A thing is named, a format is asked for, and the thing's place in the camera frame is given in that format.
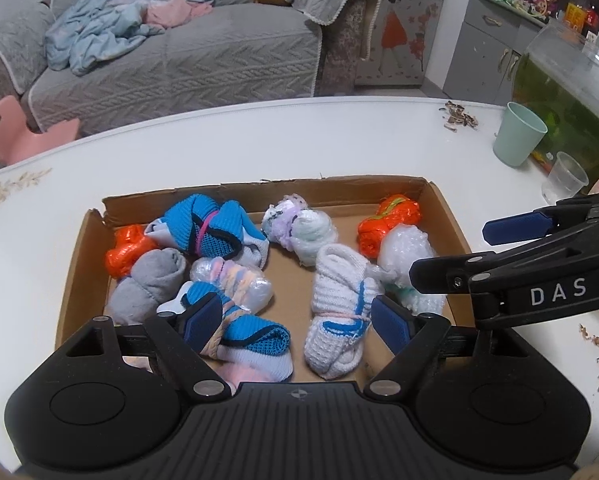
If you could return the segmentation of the pink fluffy monster toy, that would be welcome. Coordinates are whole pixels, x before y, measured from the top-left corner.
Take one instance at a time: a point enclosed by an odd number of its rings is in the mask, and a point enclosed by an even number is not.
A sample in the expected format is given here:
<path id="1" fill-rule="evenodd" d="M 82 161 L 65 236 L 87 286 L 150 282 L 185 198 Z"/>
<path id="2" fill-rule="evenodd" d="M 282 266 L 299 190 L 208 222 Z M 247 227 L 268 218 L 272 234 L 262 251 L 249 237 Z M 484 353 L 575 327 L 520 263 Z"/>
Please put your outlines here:
<path id="1" fill-rule="evenodd" d="M 123 356 L 123 361 L 129 366 L 140 368 L 140 370 L 154 372 L 147 356 Z M 215 372 L 228 384 L 232 394 L 237 392 L 237 388 L 243 382 L 272 382 L 272 378 L 265 372 L 249 365 L 226 362 L 217 367 Z"/>

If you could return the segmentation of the grey cabinet with drawers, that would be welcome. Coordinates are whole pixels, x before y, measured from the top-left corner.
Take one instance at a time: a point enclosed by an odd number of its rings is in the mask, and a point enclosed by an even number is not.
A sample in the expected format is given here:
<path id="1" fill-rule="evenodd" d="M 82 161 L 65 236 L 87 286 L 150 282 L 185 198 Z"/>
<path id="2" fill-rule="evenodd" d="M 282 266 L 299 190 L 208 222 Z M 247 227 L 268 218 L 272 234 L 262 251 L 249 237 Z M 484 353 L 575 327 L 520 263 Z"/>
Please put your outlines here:
<path id="1" fill-rule="evenodd" d="M 599 0 L 588 0 L 599 41 Z M 549 21 L 565 18 L 569 0 L 467 0 L 443 91 L 452 99 L 503 105 L 517 64 Z"/>

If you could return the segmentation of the pastel striped bundle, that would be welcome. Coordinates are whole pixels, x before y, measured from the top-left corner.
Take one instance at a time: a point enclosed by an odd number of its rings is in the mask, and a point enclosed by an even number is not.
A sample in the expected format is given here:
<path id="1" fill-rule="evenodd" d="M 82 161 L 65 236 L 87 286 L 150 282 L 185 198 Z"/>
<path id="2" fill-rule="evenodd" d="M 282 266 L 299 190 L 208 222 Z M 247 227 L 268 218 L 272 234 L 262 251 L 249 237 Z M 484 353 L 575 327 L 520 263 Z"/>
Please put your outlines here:
<path id="1" fill-rule="evenodd" d="M 211 283 L 252 314 L 267 308 L 274 296 L 272 282 L 260 269 L 222 257 L 196 260 L 191 266 L 190 278 L 193 282 Z"/>

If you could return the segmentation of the pink clothing on sofa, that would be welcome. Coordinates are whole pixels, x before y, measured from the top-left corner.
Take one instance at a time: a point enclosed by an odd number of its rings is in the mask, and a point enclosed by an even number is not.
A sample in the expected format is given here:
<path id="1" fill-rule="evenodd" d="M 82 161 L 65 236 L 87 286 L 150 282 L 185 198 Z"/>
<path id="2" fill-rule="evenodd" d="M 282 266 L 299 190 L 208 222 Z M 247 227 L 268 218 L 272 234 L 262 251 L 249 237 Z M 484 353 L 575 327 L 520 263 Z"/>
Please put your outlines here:
<path id="1" fill-rule="evenodd" d="M 213 6 L 208 2 L 151 0 L 142 13 L 142 21 L 149 26 L 169 29 L 185 25 L 193 18 L 200 18 L 212 10 Z"/>

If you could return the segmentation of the grey sofa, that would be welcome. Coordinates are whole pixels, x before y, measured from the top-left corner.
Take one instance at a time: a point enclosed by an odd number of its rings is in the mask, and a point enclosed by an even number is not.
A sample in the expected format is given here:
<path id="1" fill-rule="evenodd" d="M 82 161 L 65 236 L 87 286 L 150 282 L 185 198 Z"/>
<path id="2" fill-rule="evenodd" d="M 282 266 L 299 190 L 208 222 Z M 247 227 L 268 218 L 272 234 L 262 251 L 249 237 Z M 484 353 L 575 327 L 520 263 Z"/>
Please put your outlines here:
<path id="1" fill-rule="evenodd" d="M 328 26 L 293 3 L 215 0 L 211 13 L 76 76 L 52 70 L 45 50 L 75 1 L 42 0 L 0 21 L 0 100 L 19 99 L 40 130 L 78 118 L 89 136 L 208 107 L 347 93 L 370 54 L 365 0 L 349 0 Z"/>

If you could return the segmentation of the pile of seed shells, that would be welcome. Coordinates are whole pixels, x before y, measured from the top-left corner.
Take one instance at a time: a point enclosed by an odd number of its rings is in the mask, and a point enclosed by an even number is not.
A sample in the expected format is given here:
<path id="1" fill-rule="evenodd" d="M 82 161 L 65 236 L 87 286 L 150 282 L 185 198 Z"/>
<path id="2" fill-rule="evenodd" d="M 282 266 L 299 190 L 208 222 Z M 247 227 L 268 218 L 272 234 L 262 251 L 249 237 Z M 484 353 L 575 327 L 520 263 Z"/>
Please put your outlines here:
<path id="1" fill-rule="evenodd" d="M 476 129 L 479 126 L 477 118 L 469 114 L 459 103 L 447 101 L 438 110 L 443 115 L 444 127 L 449 131 L 456 132 L 459 127 Z"/>

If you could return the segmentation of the light blue blanket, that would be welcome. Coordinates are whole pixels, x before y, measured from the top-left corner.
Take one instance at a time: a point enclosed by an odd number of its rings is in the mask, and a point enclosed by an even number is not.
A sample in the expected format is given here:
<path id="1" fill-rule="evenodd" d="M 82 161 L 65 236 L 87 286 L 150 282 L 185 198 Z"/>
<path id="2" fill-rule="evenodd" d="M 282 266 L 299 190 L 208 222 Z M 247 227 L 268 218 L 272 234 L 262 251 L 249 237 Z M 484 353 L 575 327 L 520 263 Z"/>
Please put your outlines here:
<path id="1" fill-rule="evenodd" d="M 76 0 L 46 32 L 48 66 L 52 70 L 68 68 L 74 75 L 83 76 L 102 63 L 132 52 L 149 37 L 166 32 L 143 23 L 142 13 L 150 1 Z"/>

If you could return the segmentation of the orange plastic bundle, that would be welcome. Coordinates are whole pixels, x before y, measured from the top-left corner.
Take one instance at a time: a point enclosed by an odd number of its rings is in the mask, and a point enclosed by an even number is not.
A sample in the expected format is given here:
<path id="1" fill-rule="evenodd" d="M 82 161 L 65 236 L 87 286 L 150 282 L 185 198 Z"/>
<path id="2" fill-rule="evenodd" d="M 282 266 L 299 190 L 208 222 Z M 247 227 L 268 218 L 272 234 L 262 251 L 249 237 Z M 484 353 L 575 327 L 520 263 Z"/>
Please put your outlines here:
<path id="1" fill-rule="evenodd" d="M 121 280 L 130 273 L 132 266 L 147 252 L 158 248 L 158 244 L 144 235 L 140 224 L 123 226 L 115 232 L 115 246 L 106 252 L 104 266 L 114 280 Z"/>
<path id="2" fill-rule="evenodd" d="M 416 226 L 421 220 L 421 210 L 415 200 L 403 194 L 394 194 L 382 200 L 372 216 L 357 226 L 359 252 L 368 259 L 377 259 L 383 238 L 400 224 Z"/>

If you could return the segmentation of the glass fish tank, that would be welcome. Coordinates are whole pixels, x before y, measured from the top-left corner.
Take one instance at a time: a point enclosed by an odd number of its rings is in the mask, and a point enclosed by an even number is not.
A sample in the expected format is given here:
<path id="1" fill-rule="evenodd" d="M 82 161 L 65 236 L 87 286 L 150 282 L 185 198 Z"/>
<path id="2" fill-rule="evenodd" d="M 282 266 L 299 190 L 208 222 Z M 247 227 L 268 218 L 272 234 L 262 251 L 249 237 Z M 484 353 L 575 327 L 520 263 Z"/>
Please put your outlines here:
<path id="1" fill-rule="evenodd" d="M 512 99 L 532 110 L 548 132 L 531 152 L 550 171 L 563 152 L 599 179 L 599 47 L 560 22 L 544 27 L 517 66 Z"/>

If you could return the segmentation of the large white knit sock bundle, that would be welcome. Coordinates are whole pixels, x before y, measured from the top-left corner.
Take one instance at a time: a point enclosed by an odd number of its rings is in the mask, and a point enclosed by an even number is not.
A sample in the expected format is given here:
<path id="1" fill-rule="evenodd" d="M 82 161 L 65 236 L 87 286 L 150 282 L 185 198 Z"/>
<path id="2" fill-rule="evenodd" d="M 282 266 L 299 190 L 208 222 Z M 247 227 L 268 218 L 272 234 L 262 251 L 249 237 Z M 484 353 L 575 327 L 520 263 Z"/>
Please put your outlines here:
<path id="1" fill-rule="evenodd" d="M 384 292 L 374 270 L 373 264 L 346 245 L 319 249 L 304 359 L 325 380 L 348 375 L 361 361 L 371 306 Z"/>

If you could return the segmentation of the blue white sock bundle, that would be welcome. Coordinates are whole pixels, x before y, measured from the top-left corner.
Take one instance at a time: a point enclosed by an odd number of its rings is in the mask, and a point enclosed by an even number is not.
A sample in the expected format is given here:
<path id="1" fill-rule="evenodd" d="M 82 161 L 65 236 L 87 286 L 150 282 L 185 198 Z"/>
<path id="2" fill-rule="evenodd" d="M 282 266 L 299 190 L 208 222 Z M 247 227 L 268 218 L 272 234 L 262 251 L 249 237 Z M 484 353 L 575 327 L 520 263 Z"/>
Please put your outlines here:
<path id="1" fill-rule="evenodd" d="M 220 257 L 258 269 L 268 259 L 268 238 L 236 200 L 218 205 L 210 196 L 192 194 L 149 223 L 144 235 L 192 259 Z"/>
<path id="2" fill-rule="evenodd" d="M 291 334 L 283 325 L 246 311 L 216 286 L 206 282 L 187 282 L 178 296 L 158 307 L 158 314 L 184 313 L 209 292 L 222 302 L 222 320 L 201 351 L 204 358 L 249 365 L 265 372 L 272 382 L 285 382 L 294 372 Z"/>

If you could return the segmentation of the white purple-band sock bundle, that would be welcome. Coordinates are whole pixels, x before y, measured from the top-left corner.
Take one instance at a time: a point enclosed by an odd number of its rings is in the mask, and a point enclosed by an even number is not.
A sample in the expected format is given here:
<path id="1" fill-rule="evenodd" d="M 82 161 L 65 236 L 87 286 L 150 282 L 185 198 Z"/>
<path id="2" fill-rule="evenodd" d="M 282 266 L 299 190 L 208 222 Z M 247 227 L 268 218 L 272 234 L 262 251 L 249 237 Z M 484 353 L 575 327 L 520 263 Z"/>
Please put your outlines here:
<path id="1" fill-rule="evenodd" d="M 291 194 L 270 205 L 264 213 L 262 231 L 270 243 L 298 257 L 302 266 L 314 266 L 319 250 L 339 240 L 331 217 L 311 209 L 301 195 Z"/>

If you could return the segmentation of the clear plastic cup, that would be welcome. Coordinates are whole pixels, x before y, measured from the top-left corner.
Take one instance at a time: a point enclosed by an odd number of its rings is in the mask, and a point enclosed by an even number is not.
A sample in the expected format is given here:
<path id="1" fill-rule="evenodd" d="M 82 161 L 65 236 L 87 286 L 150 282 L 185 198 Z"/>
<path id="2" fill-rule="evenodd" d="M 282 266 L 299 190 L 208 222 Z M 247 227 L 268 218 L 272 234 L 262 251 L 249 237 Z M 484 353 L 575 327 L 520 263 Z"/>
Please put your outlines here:
<path id="1" fill-rule="evenodd" d="M 540 192 L 547 204 L 555 205 L 574 197 L 588 184 L 588 175 L 579 162 L 569 154 L 558 152 Z"/>

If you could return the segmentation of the bubble wrap teal-tie bundle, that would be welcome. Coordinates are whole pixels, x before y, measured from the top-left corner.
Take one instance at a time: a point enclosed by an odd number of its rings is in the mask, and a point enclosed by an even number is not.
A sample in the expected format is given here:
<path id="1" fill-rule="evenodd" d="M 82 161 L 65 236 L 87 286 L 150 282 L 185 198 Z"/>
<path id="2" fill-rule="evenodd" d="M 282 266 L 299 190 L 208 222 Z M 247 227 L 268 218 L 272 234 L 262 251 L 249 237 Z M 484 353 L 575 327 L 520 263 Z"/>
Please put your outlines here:
<path id="1" fill-rule="evenodd" d="M 429 237 L 418 226 L 400 223 L 382 240 L 377 264 L 389 275 L 386 290 L 413 315 L 443 314 L 446 296 L 418 292 L 409 275 L 411 266 L 417 260 L 435 256 Z"/>

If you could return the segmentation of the grey sock bundle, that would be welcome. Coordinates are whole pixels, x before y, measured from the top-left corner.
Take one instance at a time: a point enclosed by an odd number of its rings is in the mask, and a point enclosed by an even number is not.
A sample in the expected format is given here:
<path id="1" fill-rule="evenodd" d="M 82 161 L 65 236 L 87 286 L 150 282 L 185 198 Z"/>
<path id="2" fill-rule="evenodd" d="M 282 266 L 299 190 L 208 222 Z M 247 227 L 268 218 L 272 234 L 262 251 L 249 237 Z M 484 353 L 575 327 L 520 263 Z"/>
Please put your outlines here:
<path id="1" fill-rule="evenodd" d="M 117 325 L 141 324 L 155 315 L 161 304 L 176 297 L 187 266 L 187 259 L 175 248 L 146 252 L 116 285 L 104 313 Z"/>

